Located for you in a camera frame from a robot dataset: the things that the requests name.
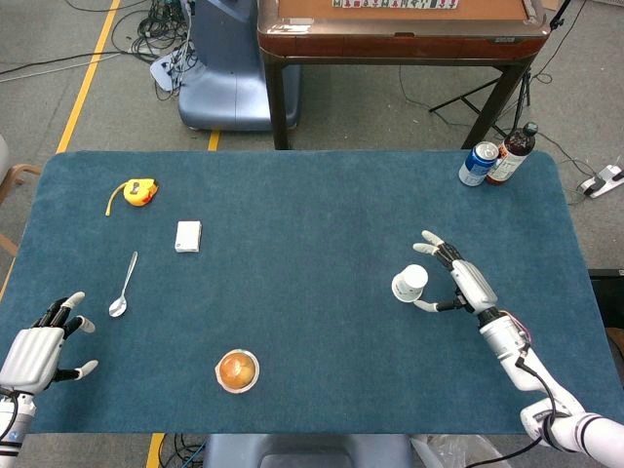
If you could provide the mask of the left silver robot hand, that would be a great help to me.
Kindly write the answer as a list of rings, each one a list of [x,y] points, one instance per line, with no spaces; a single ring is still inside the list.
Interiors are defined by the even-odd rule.
[[[79,368],[59,368],[65,341],[78,330],[85,333],[96,330],[82,315],[68,319],[84,298],[84,292],[75,292],[56,300],[29,328],[18,332],[1,368],[2,389],[35,396],[53,382],[80,380],[98,366],[98,360],[91,360]]]

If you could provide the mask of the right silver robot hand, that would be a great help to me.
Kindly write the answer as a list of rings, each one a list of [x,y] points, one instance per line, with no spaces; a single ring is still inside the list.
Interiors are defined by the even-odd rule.
[[[479,314],[496,305],[497,295],[482,272],[464,259],[457,248],[431,231],[421,232],[425,243],[414,243],[412,248],[419,253],[438,259],[456,284],[455,297],[449,301],[427,302],[417,299],[413,304],[430,313],[464,308],[469,313]]]

